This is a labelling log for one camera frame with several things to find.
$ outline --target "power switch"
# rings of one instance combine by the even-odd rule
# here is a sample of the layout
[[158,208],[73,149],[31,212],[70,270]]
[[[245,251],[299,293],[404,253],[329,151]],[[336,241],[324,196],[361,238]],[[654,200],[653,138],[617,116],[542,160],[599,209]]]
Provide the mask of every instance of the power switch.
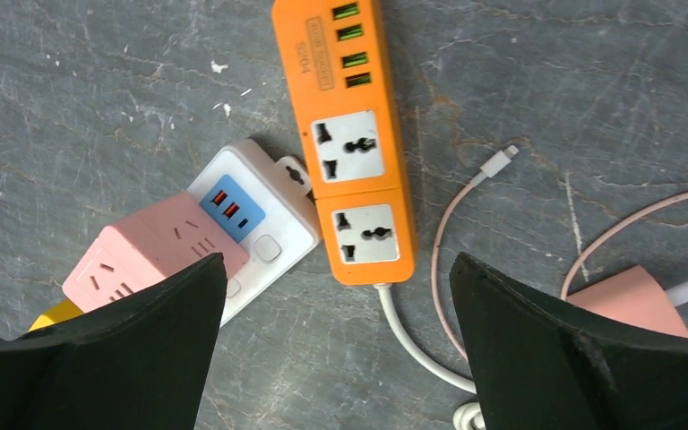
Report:
[[238,292],[241,291],[241,284],[235,278],[228,280],[228,290],[226,291],[226,296],[233,297]]
[[272,262],[280,255],[280,245],[269,235],[257,239],[254,250],[264,262]]

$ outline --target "white speck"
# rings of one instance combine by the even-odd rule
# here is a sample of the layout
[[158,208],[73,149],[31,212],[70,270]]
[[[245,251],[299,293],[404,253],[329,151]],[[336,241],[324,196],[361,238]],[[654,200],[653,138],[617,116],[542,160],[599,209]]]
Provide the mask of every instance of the white speck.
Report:
[[212,71],[214,73],[223,73],[223,71],[228,68],[227,64],[217,64],[215,63],[215,60],[212,60],[210,66],[212,67]]
[[[571,174],[565,175],[565,195],[568,198],[568,210],[571,212],[571,227],[573,229],[573,236],[576,237],[576,252],[581,255],[581,247],[583,246],[583,243],[581,242],[581,229],[579,228],[579,222],[576,221],[576,210],[573,207]],[[584,264],[581,265],[581,275],[584,276],[584,280],[589,282],[589,272]]]

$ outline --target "orange power strip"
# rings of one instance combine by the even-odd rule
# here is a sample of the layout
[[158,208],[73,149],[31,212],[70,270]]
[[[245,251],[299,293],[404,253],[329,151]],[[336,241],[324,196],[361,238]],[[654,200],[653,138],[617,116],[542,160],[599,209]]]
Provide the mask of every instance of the orange power strip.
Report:
[[402,282],[417,236],[377,0],[276,0],[273,21],[331,272]]

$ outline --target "power strip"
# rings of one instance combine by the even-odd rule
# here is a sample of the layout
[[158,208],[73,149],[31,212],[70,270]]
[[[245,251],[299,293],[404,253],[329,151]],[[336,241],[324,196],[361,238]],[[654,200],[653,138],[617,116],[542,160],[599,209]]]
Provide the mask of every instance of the power strip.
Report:
[[299,161],[273,162],[248,139],[220,150],[189,185],[187,192],[249,254],[228,280],[223,324],[320,243],[310,190]]
[[84,313],[165,280],[211,253],[230,278],[248,254],[189,193],[178,193],[101,230],[62,284]]
[[379,3],[277,0],[273,21],[331,272],[407,280],[417,236]]
[[104,228],[64,282],[70,300],[30,330],[130,296],[211,252],[223,253],[228,275],[222,326],[320,243],[310,190],[294,157],[273,162],[251,140],[226,146],[187,192]]

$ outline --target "power outlet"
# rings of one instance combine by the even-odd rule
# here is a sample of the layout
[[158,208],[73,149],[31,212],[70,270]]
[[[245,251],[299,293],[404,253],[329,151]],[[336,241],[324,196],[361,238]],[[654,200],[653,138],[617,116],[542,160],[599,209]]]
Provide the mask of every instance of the power outlet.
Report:
[[344,182],[384,174],[372,110],[315,121],[312,133],[323,181]]
[[199,207],[179,193],[106,226],[62,286],[83,312],[115,302],[223,253],[226,274],[248,254]]
[[84,289],[89,296],[98,296],[108,303],[142,289],[141,282],[104,248],[96,250],[92,261],[78,277],[78,282],[85,284]]
[[[313,202],[307,198],[311,189],[312,181],[302,163],[291,156],[273,161],[249,139],[222,148],[189,185],[188,193],[202,207],[214,207],[219,197],[218,206],[208,209],[218,222],[223,222],[219,217],[230,207],[228,201],[240,206],[234,214],[239,224],[247,219],[241,236],[235,237],[241,238],[238,244],[249,253],[249,261],[228,280],[221,324],[236,316],[320,243],[320,223]],[[224,228],[232,231],[230,226]]]
[[265,219],[265,211],[229,175],[224,175],[199,205],[237,243]]
[[343,263],[399,260],[394,213],[388,204],[335,211],[332,218]]

